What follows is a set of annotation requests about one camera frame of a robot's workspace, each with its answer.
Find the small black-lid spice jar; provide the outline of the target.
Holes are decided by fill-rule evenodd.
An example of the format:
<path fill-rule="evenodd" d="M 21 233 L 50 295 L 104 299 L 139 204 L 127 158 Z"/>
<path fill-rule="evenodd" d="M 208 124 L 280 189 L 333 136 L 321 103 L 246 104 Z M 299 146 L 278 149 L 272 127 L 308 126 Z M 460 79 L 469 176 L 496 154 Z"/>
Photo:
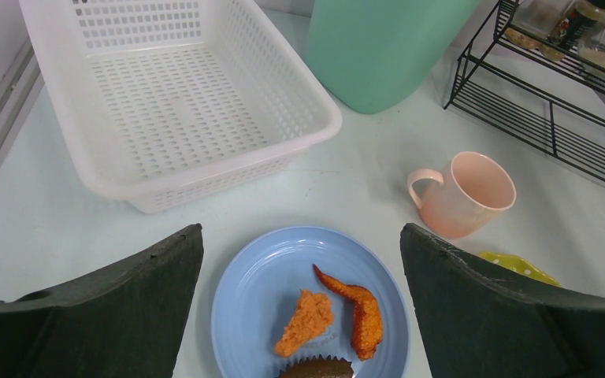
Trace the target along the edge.
<path fill-rule="evenodd" d="M 538 50 L 551 61 L 560 61 L 579 39 L 605 17 L 605 0 L 543 1 L 551 30 Z"/>

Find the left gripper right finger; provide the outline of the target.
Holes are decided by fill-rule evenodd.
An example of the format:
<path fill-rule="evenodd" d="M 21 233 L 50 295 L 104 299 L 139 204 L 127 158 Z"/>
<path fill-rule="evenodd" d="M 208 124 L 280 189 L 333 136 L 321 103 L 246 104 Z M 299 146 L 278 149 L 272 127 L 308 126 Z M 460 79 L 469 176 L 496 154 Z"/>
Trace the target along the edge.
<path fill-rule="evenodd" d="M 434 377 L 605 377 L 605 298 L 551 286 L 416 224 L 400 234 Z"/>

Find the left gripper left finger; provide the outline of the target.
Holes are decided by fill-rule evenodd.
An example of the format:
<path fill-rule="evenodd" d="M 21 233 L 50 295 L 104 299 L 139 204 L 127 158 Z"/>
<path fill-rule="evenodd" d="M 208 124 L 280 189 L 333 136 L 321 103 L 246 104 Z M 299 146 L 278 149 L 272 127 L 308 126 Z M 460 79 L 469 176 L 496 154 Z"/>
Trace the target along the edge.
<path fill-rule="evenodd" d="M 0 301 L 0 377 L 170 377 L 203 260 L 202 227 L 74 280 Z"/>

